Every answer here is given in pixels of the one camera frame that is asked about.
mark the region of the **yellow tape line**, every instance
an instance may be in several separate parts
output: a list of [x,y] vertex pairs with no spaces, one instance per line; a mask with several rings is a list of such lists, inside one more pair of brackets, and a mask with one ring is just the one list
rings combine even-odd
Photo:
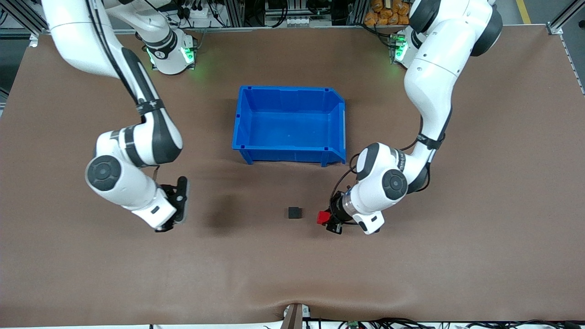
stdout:
[[516,4],[518,5],[518,10],[520,11],[520,16],[522,17],[524,24],[532,24],[530,21],[530,16],[528,16],[528,11],[526,10],[524,0],[516,0]]

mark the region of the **black strap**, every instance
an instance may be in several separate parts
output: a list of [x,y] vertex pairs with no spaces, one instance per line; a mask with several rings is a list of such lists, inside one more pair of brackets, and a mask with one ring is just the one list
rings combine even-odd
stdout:
[[140,116],[164,108],[163,100],[145,101],[136,106],[136,110]]
[[438,150],[439,147],[441,146],[441,144],[443,144],[443,141],[445,140],[445,133],[443,133],[443,136],[441,137],[440,140],[434,140],[434,139],[430,139],[428,137],[426,137],[425,135],[423,135],[422,133],[419,133],[417,136],[417,142],[421,142],[424,145],[426,145],[426,148],[429,150]]

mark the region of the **blue plastic crate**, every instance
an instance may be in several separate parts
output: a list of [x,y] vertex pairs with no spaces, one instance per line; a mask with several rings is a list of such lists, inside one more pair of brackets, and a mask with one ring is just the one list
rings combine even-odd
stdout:
[[331,88],[242,86],[232,148],[250,165],[345,163],[345,101]]

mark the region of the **brown table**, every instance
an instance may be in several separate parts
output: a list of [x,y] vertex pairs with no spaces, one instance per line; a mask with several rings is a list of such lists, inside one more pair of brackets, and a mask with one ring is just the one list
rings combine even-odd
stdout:
[[248,166],[230,144],[239,86],[263,84],[335,88],[348,158],[408,145],[418,113],[379,41],[210,33],[197,61],[152,73],[185,142],[158,181],[191,180],[187,222],[155,234],[84,181],[97,136],[139,121],[121,83],[69,66],[49,37],[27,49],[0,120],[1,326],[273,321],[293,302],[339,319],[585,318],[585,100],[544,26],[506,27],[470,60],[430,188],[371,237],[315,223],[346,166]]

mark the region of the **gray floor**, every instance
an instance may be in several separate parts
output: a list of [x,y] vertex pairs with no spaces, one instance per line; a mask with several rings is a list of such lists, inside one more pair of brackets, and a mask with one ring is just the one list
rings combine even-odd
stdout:
[[[546,23],[552,20],[570,1],[524,0],[524,3],[532,23]],[[496,4],[504,24],[523,23],[516,0],[497,0]],[[579,28],[580,20],[585,20],[585,9],[565,24],[563,38],[577,73],[580,77],[585,77],[585,30]],[[118,29],[129,28],[128,25],[116,19],[112,20],[112,23]],[[0,40],[0,87],[10,90],[27,44],[28,40]]]

